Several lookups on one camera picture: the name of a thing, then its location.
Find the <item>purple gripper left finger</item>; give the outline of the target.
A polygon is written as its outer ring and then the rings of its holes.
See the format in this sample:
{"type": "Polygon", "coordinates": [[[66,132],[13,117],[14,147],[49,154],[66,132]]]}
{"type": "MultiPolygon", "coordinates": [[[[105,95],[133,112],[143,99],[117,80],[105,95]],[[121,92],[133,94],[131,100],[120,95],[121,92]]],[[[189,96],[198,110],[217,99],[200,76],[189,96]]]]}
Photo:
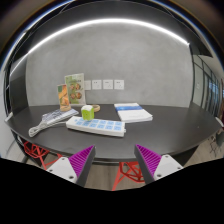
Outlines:
{"type": "Polygon", "coordinates": [[[95,146],[89,146],[78,153],[59,158],[47,169],[49,173],[84,187],[92,162],[95,157],[95,146]]]}

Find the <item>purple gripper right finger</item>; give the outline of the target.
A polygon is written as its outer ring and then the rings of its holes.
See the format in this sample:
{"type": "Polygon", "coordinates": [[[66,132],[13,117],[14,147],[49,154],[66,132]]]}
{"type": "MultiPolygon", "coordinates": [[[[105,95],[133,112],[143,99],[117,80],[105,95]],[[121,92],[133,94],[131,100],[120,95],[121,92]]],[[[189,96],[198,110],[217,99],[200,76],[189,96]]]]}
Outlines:
{"type": "Polygon", "coordinates": [[[170,155],[160,155],[138,144],[135,145],[134,154],[146,183],[152,183],[183,168],[170,155]]]}

